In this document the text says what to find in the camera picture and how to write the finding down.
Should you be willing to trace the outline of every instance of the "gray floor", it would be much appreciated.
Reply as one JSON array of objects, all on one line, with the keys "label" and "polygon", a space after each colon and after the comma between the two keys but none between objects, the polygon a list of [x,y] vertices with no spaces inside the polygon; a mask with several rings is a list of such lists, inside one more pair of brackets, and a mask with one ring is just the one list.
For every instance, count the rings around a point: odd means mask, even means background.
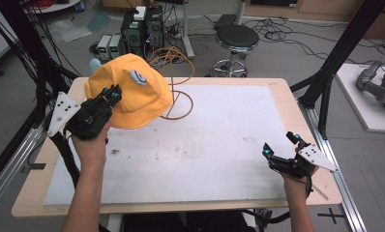
[{"label": "gray floor", "polygon": [[[97,8],[87,9],[84,13],[65,10],[60,13],[47,14],[46,19],[48,23],[51,23],[73,18],[75,26],[85,26],[98,13]],[[211,18],[217,20],[218,17],[212,16]],[[194,28],[199,22],[192,34],[214,34],[212,29],[208,29],[212,28],[211,23],[200,22],[202,20],[206,20],[206,18],[190,19],[191,28]],[[255,22],[249,22],[247,25],[254,26]],[[97,32],[94,31],[90,36],[69,43],[58,42],[57,45],[82,76],[88,76],[90,74],[88,63],[94,57],[88,50],[89,46],[98,41],[103,34],[118,33],[120,26],[121,21],[113,19],[108,22],[106,27]],[[333,40],[337,40],[345,29],[345,25],[315,27],[297,22],[286,22],[285,26],[296,32],[310,33]],[[204,76],[212,64],[229,56],[225,50],[216,44],[214,36],[191,35],[190,38],[195,52],[195,59],[193,60],[195,74],[193,76]],[[334,42],[305,34],[291,34],[287,36],[287,39],[307,44],[315,52],[329,53],[335,45]],[[385,62],[385,55],[379,53],[375,48],[362,46],[357,46],[350,58],[360,63],[378,58],[382,58]],[[250,71],[250,77],[281,77],[289,85],[292,85],[316,73],[324,60],[313,55],[307,55],[297,44],[260,42],[244,62]],[[35,85],[11,52],[0,60],[0,66],[5,71],[5,74],[0,76],[1,153],[33,109]],[[189,67],[185,64],[177,66],[175,75],[190,75]],[[299,97],[302,96],[303,92],[304,90],[301,90],[294,95]],[[336,80],[333,83],[327,126],[327,135],[332,149],[367,230],[385,231],[385,133],[365,131]],[[0,200],[0,231],[60,231],[64,221],[63,217],[12,217],[11,208],[26,176],[27,174],[19,173]],[[317,215],[329,214],[329,208],[334,214],[343,215],[341,206],[311,207],[316,230],[349,231],[347,221],[344,218],[337,217],[334,223],[330,217]],[[277,216],[285,212],[286,209],[273,210],[274,215]],[[105,224],[105,222],[106,216],[103,216],[102,223]],[[269,225],[266,231],[290,231],[289,221]]]}]

